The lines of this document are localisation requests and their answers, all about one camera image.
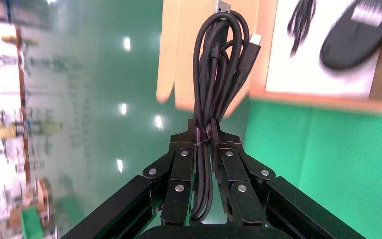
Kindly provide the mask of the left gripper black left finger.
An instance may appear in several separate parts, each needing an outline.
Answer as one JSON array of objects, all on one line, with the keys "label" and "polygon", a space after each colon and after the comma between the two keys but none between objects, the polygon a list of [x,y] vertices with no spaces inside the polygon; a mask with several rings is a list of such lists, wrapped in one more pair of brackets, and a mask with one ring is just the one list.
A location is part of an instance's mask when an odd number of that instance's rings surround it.
[{"label": "left gripper black left finger", "polygon": [[162,225],[187,225],[194,181],[195,122],[172,135],[168,152],[63,235],[65,239],[137,239],[161,210]]}]

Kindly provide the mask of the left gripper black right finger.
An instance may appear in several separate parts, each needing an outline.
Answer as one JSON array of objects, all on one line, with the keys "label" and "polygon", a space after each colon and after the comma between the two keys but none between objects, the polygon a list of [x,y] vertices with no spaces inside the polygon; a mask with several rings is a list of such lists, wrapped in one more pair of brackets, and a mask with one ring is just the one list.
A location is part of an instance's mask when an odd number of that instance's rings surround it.
[{"label": "left gripper black right finger", "polygon": [[240,138],[211,122],[213,163],[227,221],[255,239],[360,239],[362,235],[249,156]]}]

